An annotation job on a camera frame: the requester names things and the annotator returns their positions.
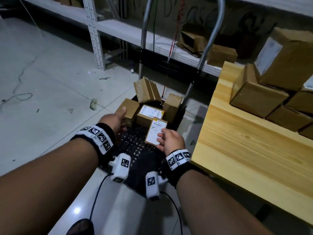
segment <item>white label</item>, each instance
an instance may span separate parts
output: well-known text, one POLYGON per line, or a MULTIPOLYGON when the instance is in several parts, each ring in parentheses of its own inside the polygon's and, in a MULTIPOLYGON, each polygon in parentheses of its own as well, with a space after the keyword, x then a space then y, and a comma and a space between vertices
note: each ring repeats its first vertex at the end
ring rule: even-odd
POLYGON ((303 84, 304 88, 313 90, 313 75, 303 84))
POLYGON ((254 62, 256 68, 258 69, 260 75, 263 75, 266 70, 271 66, 274 59, 280 52, 283 46, 274 40, 272 37, 269 37, 260 51, 258 58, 254 62))
POLYGON ((158 118, 161 119, 163 115, 163 111, 160 111, 158 109, 149 107, 149 106, 143 106, 139 114, 151 117, 151 118, 158 118))
POLYGON ((149 129, 146 141, 154 145, 158 145, 159 142, 156 140, 158 138, 158 133, 162 133, 161 129, 165 128, 167 125, 166 122, 161 120, 153 119, 151 127, 149 129))

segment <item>black wristband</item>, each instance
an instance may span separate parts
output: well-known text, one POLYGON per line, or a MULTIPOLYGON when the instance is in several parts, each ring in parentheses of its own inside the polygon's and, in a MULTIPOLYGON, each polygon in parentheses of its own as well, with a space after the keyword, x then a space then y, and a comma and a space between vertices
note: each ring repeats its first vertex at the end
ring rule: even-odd
POLYGON ((190 163, 190 153, 183 149, 174 150, 167 157, 166 161, 163 162, 165 175, 168 178, 169 183, 175 187, 179 179, 189 170, 196 170, 202 174, 205 174, 200 168, 190 163))
POLYGON ((82 138, 89 142, 97 152, 98 165, 106 165, 112 158, 112 151, 115 147, 115 134, 107 124, 97 123, 95 126, 84 127, 71 140, 82 138))

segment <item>wooden tabletop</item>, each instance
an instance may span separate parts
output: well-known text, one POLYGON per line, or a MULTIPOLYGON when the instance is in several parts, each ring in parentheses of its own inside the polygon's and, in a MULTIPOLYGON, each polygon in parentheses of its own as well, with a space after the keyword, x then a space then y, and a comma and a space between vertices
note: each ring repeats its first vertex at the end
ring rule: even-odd
POLYGON ((229 105, 242 70, 225 62, 192 161, 313 224, 313 141, 229 105))

